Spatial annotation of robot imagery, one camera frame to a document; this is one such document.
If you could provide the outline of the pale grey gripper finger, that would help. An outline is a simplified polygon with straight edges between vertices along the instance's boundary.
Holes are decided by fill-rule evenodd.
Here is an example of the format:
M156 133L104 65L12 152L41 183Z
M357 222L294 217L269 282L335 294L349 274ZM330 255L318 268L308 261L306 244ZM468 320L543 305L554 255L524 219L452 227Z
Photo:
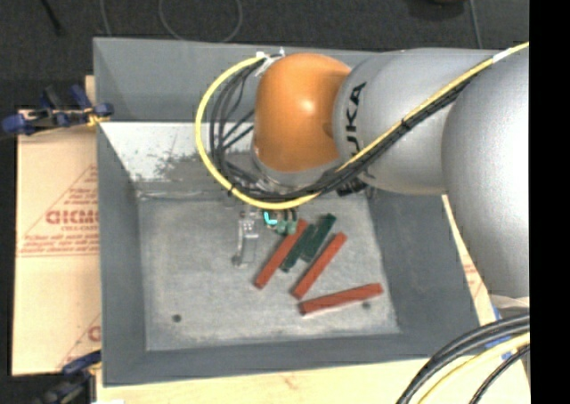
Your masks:
M232 256L232 265L236 268L247 265L247 234L248 218L245 214L240 214L237 221L237 246L235 254Z
M254 261L257 254L257 244L260 231L256 220L247 221L245 224L245 260Z

